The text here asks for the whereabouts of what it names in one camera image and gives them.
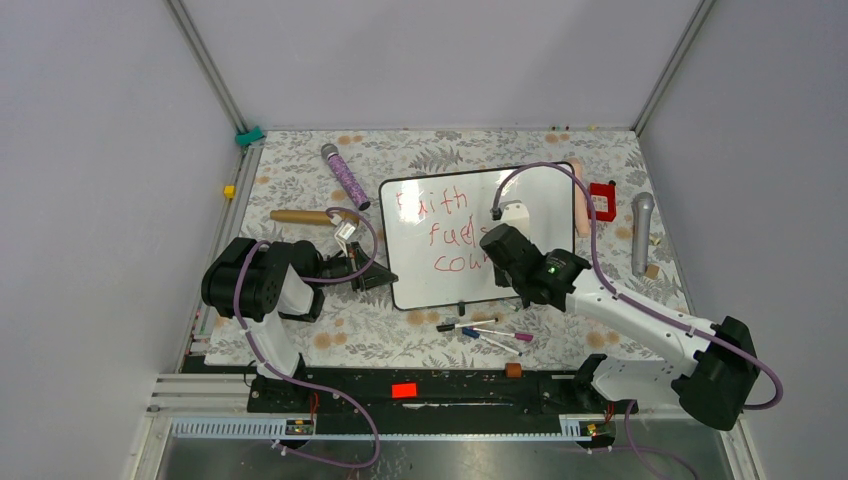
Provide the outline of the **white whiteboard black frame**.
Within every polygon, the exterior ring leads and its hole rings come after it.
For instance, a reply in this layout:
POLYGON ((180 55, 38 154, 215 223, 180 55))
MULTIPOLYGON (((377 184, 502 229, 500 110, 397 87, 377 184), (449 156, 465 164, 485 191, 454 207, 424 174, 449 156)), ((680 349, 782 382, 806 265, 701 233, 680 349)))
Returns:
POLYGON ((518 225, 542 252, 575 245, 572 179, 563 171, 514 167, 390 179, 379 189, 392 301, 413 310, 511 298, 497 286, 480 246, 496 226, 491 208, 518 202, 518 225))

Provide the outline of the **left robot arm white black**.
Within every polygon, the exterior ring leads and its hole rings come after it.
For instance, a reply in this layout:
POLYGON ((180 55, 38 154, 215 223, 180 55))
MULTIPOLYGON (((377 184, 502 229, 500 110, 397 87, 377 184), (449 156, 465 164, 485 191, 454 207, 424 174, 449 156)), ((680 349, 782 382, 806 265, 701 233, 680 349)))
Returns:
POLYGON ((237 237, 212 262, 201 281, 201 299, 240 327, 257 373, 274 379, 272 398, 288 411, 309 401, 305 361, 285 329, 287 321, 315 322, 323 288, 349 283, 355 292, 391 285, 398 276, 357 242, 324 256, 309 241, 273 242, 237 237))

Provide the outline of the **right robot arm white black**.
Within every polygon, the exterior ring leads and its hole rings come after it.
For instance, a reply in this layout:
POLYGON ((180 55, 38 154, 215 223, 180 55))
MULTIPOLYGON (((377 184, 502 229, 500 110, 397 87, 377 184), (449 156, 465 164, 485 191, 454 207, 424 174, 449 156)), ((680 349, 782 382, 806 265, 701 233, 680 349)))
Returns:
POLYGON ((642 365, 604 355, 587 359, 573 386, 575 402, 597 412, 610 401, 680 406, 700 423, 729 431, 761 372, 748 326, 731 316, 715 323, 666 308, 624 287, 605 285, 589 261, 562 249, 543 254, 517 228, 487 232, 481 246, 495 282, 524 306, 547 305, 598 320, 650 349, 642 365))

